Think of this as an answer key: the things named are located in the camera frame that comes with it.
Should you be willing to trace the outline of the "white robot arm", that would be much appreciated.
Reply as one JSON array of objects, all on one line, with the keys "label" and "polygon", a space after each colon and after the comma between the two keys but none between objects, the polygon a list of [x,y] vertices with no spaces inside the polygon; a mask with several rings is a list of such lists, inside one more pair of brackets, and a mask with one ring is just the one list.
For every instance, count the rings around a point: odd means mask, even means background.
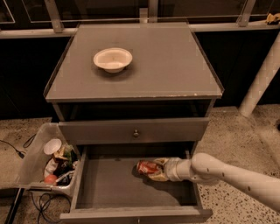
[{"label": "white robot arm", "polygon": [[213,183],[221,180],[276,212],[280,212],[280,179],[226,164],[206,153],[197,153],[188,159],[158,158],[154,173],[148,177],[155,181]]}]

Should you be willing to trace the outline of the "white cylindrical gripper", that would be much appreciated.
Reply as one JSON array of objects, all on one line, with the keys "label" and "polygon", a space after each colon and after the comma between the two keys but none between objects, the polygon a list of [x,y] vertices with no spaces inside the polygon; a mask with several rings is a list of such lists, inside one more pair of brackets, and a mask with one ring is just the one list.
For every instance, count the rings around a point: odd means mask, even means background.
[{"label": "white cylindrical gripper", "polygon": [[153,160],[154,163],[164,166],[164,173],[149,174],[148,177],[153,181],[165,182],[183,181],[187,177],[187,160],[179,157],[161,157]]}]

